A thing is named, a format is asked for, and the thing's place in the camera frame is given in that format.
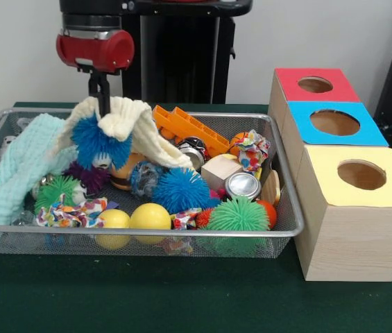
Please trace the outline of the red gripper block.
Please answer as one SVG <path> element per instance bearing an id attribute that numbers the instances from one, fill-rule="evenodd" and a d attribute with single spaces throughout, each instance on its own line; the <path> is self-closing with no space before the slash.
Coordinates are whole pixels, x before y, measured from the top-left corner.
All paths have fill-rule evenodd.
<path id="1" fill-rule="evenodd" d="M 97 70 L 88 80 L 89 96 L 99 99 L 100 114 L 110 112 L 110 84 L 107 74 L 129 68 L 135 54 L 132 36 L 124 30 L 63 30 L 56 38 L 59 58 L 83 71 Z"/>

